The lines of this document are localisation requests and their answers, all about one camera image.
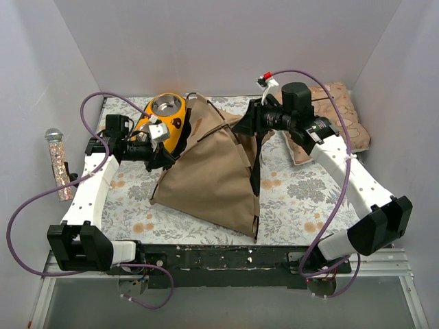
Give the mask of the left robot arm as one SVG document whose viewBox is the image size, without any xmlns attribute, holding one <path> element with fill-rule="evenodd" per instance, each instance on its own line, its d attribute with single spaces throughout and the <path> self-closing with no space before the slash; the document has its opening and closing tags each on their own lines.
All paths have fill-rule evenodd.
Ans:
<svg viewBox="0 0 439 329">
<path fill-rule="evenodd" d="M 47 239 L 63 271 L 108 271 L 121 264 L 129 273 L 145 269 L 146 258 L 136 241 L 111 241 L 102 232 L 102 213 L 114 175 L 123 161 L 141 161 L 148 171 L 169 168 L 174 157 L 165 149 L 170 131 L 162 118 L 150 117 L 141 140 L 130 140 L 129 118 L 106 117 L 106 129 L 86 147 L 84 173 L 60 224 L 51 225 Z"/>
</svg>

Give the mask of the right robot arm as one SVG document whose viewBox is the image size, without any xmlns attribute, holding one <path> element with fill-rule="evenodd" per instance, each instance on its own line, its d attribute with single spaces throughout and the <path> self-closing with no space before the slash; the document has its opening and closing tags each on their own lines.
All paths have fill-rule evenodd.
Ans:
<svg viewBox="0 0 439 329">
<path fill-rule="evenodd" d="M 312 247 L 311 266 L 326 272 L 335 260 L 352 253 L 369 256 L 401 238 L 413 205 L 406 196 L 396 197 L 382 187 L 348 151 L 336 124 L 315 114 L 311 91 L 302 82 L 278 87 L 272 78 L 258 81 L 263 94 L 252 99 L 233 131 L 261 140 L 269 130 L 286 131 L 293 141 L 320 164 L 339 185 L 353 205 L 359 221 L 349 229 L 332 234 Z"/>
</svg>

